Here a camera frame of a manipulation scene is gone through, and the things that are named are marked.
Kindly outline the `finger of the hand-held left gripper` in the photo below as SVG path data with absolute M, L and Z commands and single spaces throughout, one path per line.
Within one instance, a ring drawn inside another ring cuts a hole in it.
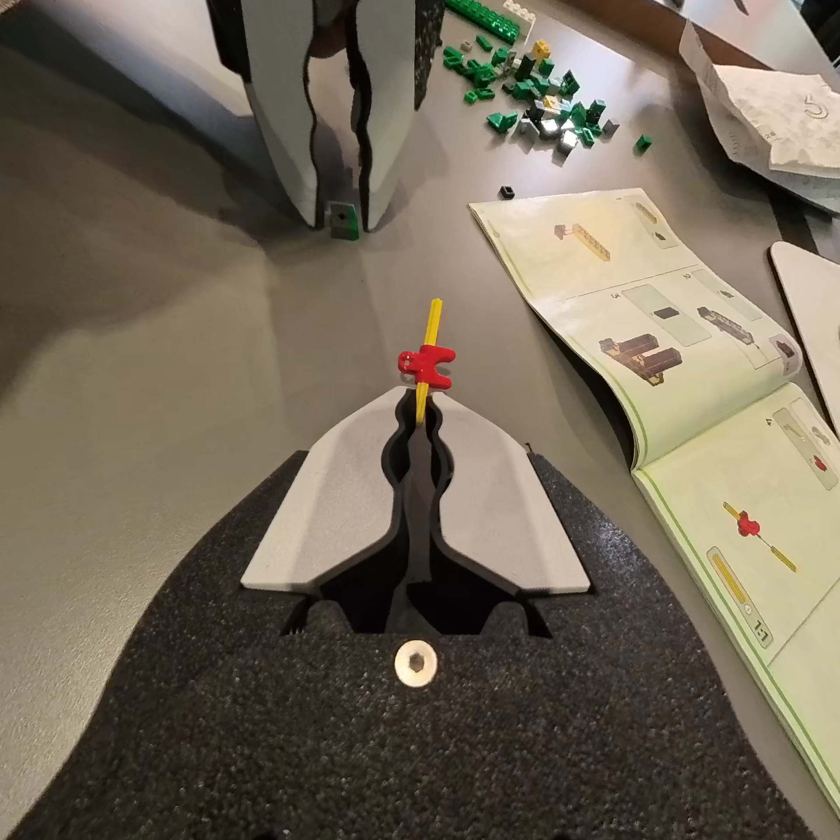
M 308 90 L 316 34 L 311 1 L 244 1 L 248 100 L 280 184 L 302 220 L 321 228 L 319 171 L 313 157 L 317 118 Z
M 415 3 L 360 1 L 349 23 L 351 81 L 358 94 L 360 202 L 372 231 L 392 200 L 414 119 Z

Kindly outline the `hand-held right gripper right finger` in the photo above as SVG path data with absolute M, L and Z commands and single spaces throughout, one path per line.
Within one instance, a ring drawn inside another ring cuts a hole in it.
M 587 592 L 591 581 L 513 437 L 445 394 L 427 403 L 434 496 L 429 570 L 454 594 L 518 597 Z

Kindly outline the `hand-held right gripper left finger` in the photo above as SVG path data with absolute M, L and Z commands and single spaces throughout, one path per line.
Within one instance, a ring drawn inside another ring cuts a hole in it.
M 414 389 L 397 386 L 320 437 L 249 562 L 244 588 L 315 594 L 393 543 L 415 407 Z

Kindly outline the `grey green toy brick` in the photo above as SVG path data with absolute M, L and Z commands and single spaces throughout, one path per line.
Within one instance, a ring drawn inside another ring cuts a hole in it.
M 361 226 L 353 203 L 329 201 L 325 208 L 331 238 L 354 242 L 361 237 Z

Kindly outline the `red toy connector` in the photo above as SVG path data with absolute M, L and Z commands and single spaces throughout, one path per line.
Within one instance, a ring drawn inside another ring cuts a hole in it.
M 397 359 L 397 368 L 403 375 L 413 378 L 415 385 L 425 384 L 431 389 L 447 391 L 451 379 L 438 372 L 439 364 L 449 364 L 456 358 L 454 350 L 433 344 L 423 344 L 416 352 L 403 351 Z

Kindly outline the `yellow toy axle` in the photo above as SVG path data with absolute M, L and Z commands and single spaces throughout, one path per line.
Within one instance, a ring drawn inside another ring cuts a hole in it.
M 440 319 L 443 310 L 443 300 L 436 298 L 432 300 L 430 305 L 427 328 L 424 336 L 423 345 L 434 347 L 437 344 L 438 330 Z M 417 425 L 424 424 L 426 402 L 429 391 L 429 384 L 426 381 L 419 381 L 416 385 L 416 423 Z

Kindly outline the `grey desk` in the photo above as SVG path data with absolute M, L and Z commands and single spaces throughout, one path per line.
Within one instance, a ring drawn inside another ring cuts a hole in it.
M 431 298 L 455 399 L 547 456 L 694 620 L 757 754 L 819 838 L 838 820 L 628 475 L 623 442 L 468 204 L 641 187 L 788 325 L 767 260 L 833 223 L 768 194 L 694 81 L 564 3 L 546 38 L 620 123 L 558 161 L 501 138 L 436 56 L 382 224 L 300 223 L 203 2 L 23 2 L 2 16 L 2 837 L 70 755 L 176 563 L 288 456 L 396 383 Z M 641 134 L 653 138 L 634 155 Z

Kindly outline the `long green toy plate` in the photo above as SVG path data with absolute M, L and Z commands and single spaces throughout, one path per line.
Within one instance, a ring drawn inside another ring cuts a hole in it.
M 506 44 L 513 45 L 520 35 L 519 23 L 479 1 L 444 1 L 444 6 Z

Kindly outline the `pile of green toy bricks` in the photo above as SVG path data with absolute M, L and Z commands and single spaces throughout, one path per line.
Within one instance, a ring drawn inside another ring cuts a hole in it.
M 606 117 L 604 100 L 577 98 L 581 85 L 572 70 L 554 73 L 543 40 L 528 52 L 484 35 L 442 48 L 443 68 L 465 83 L 461 101 L 474 110 L 493 106 L 483 122 L 501 138 L 515 133 L 529 148 L 551 148 L 564 161 L 577 149 L 612 140 L 620 128 Z

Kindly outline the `open instruction booklet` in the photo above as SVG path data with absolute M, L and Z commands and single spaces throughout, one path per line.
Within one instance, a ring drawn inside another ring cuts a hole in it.
M 800 345 L 643 190 L 469 209 L 614 393 L 637 487 L 838 812 L 838 438 L 791 382 Z

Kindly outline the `crumpled white paper bag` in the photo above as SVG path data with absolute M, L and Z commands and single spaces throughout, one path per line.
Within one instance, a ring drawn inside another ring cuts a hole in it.
M 679 54 L 729 160 L 838 217 L 838 93 L 818 75 L 716 65 L 691 23 Z

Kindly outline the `white rounded board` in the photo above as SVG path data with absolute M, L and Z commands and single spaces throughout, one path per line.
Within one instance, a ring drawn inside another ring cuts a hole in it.
M 779 241 L 769 249 L 773 275 L 802 346 L 805 367 L 834 432 L 839 430 L 839 265 Z

